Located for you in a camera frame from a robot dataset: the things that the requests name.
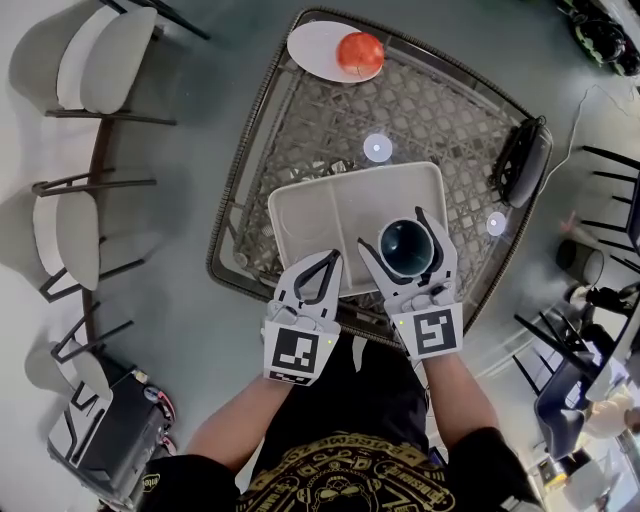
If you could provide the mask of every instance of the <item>tomato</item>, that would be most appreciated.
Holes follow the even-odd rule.
[[[336,57],[338,65],[345,73],[367,78],[382,67],[384,48],[371,34],[354,32],[340,41]]]

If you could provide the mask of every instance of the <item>shirt sleeve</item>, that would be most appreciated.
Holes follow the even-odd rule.
[[[139,512],[234,510],[240,494],[231,471],[199,455],[151,461],[142,485]]]
[[[482,428],[449,451],[448,480],[461,510],[540,510],[520,461],[499,430]]]

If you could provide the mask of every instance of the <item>white wall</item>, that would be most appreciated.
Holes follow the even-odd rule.
[[[7,82],[13,48],[36,22],[74,0],[3,0],[0,16],[0,205],[41,179],[87,172],[95,120],[44,119]],[[0,238],[0,249],[11,240]],[[0,265],[0,509],[67,510],[80,486],[46,452],[61,404],[32,387],[23,364],[36,342],[56,340],[81,316],[80,297],[49,305],[19,274]]]

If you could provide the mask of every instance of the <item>cable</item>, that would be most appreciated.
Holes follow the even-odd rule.
[[[602,87],[600,87],[598,84],[593,84],[591,87],[587,88],[587,90],[584,92],[584,96],[582,97],[582,99],[580,100],[580,103],[578,103],[578,110],[576,112],[576,117],[573,120],[573,126],[571,127],[571,135],[569,137],[569,147],[567,148],[567,155],[553,168],[549,171],[549,173],[547,174],[546,179],[544,180],[544,183],[542,184],[542,187],[540,188],[540,193],[542,193],[542,191],[545,189],[545,187],[547,186],[547,183],[549,183],[549,178],[551,178],[551,175],[556,172],[560,167],[562,167],[565,163],[567,163],[567,161],[569,160],[569,158],[571,158],[571,151],[573,150],[573,143],[575,141],[576,138],[576,130],[578,128],[578,121],[580,121],[580,116],[582,115],[582,105],[584,104],[584,102],[587,100],[587,97],[589,96],[589,92],[593,89],[600,89],[605,96],[607,96],[615,105],[615,107],[622,112],[626,117],[631,117],[631,118],[635,118],[638,121],[640,121],[640,117],[638,116],[634,116],[632,114],[627,113],[619,104],[618,102],[615,100],[615,98],[613,96],[611,96],[607,91],[605,91]],[[635,95],[633,93],[633,85],[631,86],[631,96],[632,96],[632,101],[635,101]]]

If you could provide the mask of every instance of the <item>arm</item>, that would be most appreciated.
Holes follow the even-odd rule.
[[[255,378],[198,428],[187,453],[213,459],[237,474],[262,441],[291,387]]]
[[[440,437],[448,450],[484,427],[499,429],[498,417],[457,354],[423,359]]]

